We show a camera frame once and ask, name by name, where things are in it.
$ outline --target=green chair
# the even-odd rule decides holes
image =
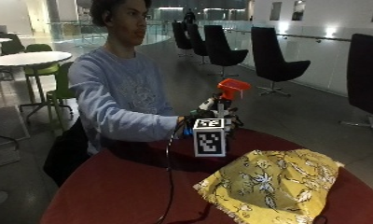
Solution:
[[[2,34],[0,38],[9,38],[11,41],[0,43],[2,55],[17,54],[25,52],[26,47],[22,44],[21,38],[15,34]]]
[[[54,120],[51,114],[51,105],[54,105],[55,112],[58,114],[58,120],[61,121],[63,131],[66,130],[66,127],[63,123],[61,107],[67,107],[70,109],[71,117],[74,116],[71,106],[65,105],[65,100],[75,98],[75,94],[69,88],[69,78],[67,78],[67,72],[71,65],[73,63],[62,64],[61,70],[55,75],[57,89],[55,91],[47,92],[47,109],[49,109],[50,125],[54,129]]]
[[[53,48],[47,44],[31,44],[27,45],[26,52],[41,52],[41,51],[53,51]],[[50,75],[57,75],[59,72],[61,65],[58,63],[53,64],[46,64],[38,67],[38,76],[50,76]],[[26,73],[26,80],[27,80],[27,87],[29,87],[29,98],[33,103],[35,103],[35,94],[34,94],[34,89],[30,84],[30,77],[35,77],[34,74],[34,69],[30,67],[25,68],[25,73]]]

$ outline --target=light blue sweater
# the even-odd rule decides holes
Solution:
[[[147,56],[136,52],[134,59],[122,59],[101,47],[78,58],[69,77],[90,153],[98,153],[107,141],[152,142],[171,137],[178,116],[159,67]]]

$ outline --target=table leg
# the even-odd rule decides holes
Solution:
[[[42,83],[41,83],[41,78],[39,78],[39,75],[38,75],[38,68],[37,67],[33,67],[34,69],[34,76],[37,78],[37,85],[38,85],[38,90],[39,90],[39,94],[41,94],[41,103],[31,103],[31,104],[25,104],[25,105],[21,105],[21,111],[23,112],[23,106],[37,106],[38,107],[33,110],[33,112],[29,113],[27,115],[27,123],[29,123],[29,117],[35,114],[38,112],[38,110],[41,110],[46,105],[47,105],[47,98],[46,98],[46,95],[43,93],[43,88],[42,88]]]

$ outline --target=glass railing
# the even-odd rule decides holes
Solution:
[[[200,21],[199,31],[204,38],[204,25],[223,25],[232,49],[248,49],[242,65],[255,69],[252,56],[252,26],[266,26],[251,21]],[[73,41],[75,46],[101,46],[107,32],[103,28],[75,21],[51,24],[53,38]],[[311,60],[305,74],[293,82],[323,91],[347,95],[347,63],[349,39],[353,34],[373,35],[373,29],[332,28],[320,26],[275,26],[277,39],[288,62]],[[174,36],[171,21],[150,21],[143,44],[164,41]]]
[[[106,28],[91,22],[61,21],[51,22],[49,25],[53,41],[57,43],[73,42],[75,47],[102,46],[109,36]],[[168,22],[150,21],[143,45],[170,39],[168,27]]]

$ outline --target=yellow floral cloth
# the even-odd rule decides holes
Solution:
[[[255,150],[195,189],[238,223],[309,224],[324,210],[339,164],[308,149]]]

